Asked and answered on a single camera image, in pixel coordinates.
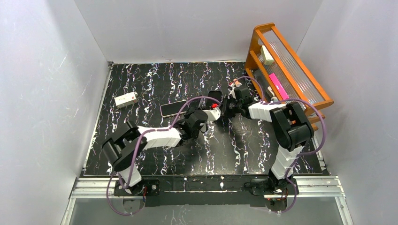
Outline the black phone case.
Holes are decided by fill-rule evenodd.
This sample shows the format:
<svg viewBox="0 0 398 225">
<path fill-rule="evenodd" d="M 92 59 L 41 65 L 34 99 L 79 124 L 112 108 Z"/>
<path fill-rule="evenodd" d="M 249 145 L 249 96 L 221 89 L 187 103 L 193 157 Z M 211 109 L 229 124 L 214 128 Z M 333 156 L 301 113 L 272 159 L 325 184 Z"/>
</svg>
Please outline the black phone case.
<svg viewBox="0 0 398 225">
<path fill-rule="evenodd" d="M 218 91 L 218 90 L 210 91 L 210 92 L 208 93 L 208 96 L 211 97 L 211 98 L 216 99 L 216 100 L 219 101 L 219 102 L 222 102 L 222 92 L 221 92 L 221 91 Z M 207 104 L 212 105 L 212 104 L 214 104 L 214 103 L 216 103 L 216 101 L 214 101 L 214 100 L 207 100 Z"/>
</svg>

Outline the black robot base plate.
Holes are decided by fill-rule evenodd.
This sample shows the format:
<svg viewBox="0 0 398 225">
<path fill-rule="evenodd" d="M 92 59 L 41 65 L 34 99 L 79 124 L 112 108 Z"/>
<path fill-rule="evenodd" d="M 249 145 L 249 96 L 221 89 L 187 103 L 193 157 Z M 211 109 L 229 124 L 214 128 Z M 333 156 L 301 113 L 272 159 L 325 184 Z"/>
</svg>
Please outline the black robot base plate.
<svg viewBox="0 0 398 225">
<path fill-rule="evenodd" d="M 114 196 L 141 198 L 147 207 L 166 205 L 250 205 L 287 208 L 294 191 L 278 186 L 267 175 L 143 176 L 127 189 L 120 182 L 111 185 Z"/>
</svg>

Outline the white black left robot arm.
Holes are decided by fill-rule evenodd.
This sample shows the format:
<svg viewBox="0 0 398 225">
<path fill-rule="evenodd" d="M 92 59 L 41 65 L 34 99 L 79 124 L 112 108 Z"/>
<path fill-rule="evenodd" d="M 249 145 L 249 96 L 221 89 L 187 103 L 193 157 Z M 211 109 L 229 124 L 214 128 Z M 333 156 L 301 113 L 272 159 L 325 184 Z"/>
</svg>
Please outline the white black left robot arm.
<svg viewBox="0 0 398 225">
<path fill-rule="evenodd" d="M 138 184 L 142 177 L 135 160 L 140 152 L 160 147 L 179 147 L 197 139 L 207 127 L 208 114 L 200 109 L 189 109 L 171 127 L 142 127 L 126 122 L 122 129 L 102 143 L 102 151 L 123 189 Z"/>
</svg>

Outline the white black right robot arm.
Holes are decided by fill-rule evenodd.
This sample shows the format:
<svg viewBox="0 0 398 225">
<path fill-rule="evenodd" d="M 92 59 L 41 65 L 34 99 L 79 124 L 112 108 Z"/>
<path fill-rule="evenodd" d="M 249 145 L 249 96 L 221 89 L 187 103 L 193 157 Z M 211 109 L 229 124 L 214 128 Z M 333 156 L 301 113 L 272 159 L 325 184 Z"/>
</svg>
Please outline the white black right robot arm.
<svg viewBox="0 0 398 225">
<path fill-rule="evenodd" d="M 314 130 L 305 115 L 301 104 L 306 101 L 296 98 L 288 99 L 286 104 L 255 101 L 249 88 L 232 85 L 230 93 L 223 98 L 222 116 L 232 118 L 240 114 L 251 120 L 263 120 L 271 123 L 278 153 L 268 172 L 267 188 L 284 189 L 292 184 L 292 168 L 302 149 L 313 137 Z"/>
</svg>

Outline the pink cased smartphone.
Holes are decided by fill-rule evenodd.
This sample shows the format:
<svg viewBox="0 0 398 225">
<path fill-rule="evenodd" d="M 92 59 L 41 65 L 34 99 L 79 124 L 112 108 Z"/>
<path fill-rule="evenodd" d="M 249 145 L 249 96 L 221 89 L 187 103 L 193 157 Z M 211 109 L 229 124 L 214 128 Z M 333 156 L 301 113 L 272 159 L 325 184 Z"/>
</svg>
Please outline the pink cased smartphone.
<svg viewBox="0 0 398 225">
<path fill-rule="evenodd" d="M 173 103 L 168 103 L 168 104 L 163 104 L 160 106 L 160 112 L 161 112 L 161 117 L 162 118 L 168 118 L 172 116 L 176 116 L 180 109 L 183 108 L 180 112 L 180 114 L 184 114 L 188 110 L 188 105 L 185 105 L 187 103 L 186 100 L 182 101 L 177 101 Z"/>
</svg>

